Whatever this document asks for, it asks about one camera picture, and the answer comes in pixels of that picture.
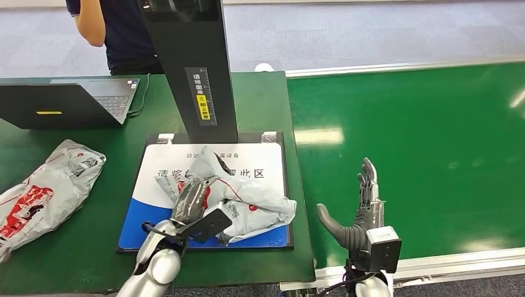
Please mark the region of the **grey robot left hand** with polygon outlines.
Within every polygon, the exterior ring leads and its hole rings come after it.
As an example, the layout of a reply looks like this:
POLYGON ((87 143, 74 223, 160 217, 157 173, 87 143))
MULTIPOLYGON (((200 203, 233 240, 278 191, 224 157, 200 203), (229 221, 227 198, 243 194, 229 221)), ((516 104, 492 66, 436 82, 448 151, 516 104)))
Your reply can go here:
POLYGON ((202 218, 210 194, 208 179, 190 177, 176 182, 176 196, 170 220, 179 225, 189 225, 202 218))

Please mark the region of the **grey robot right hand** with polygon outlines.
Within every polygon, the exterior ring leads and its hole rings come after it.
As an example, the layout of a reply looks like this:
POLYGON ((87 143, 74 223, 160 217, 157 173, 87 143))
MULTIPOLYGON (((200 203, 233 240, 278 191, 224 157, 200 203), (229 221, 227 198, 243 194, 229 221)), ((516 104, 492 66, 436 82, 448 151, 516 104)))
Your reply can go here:
POLYGON ((329 214, 324 204, 316 204, 318 220, 339 243, 348 251, 368 249, 367 231, 384 226, 384 202, 379 197, 378 175, 374 164, 365 157, 361 164, 358 208, 351 226, 342 226, 329 214))

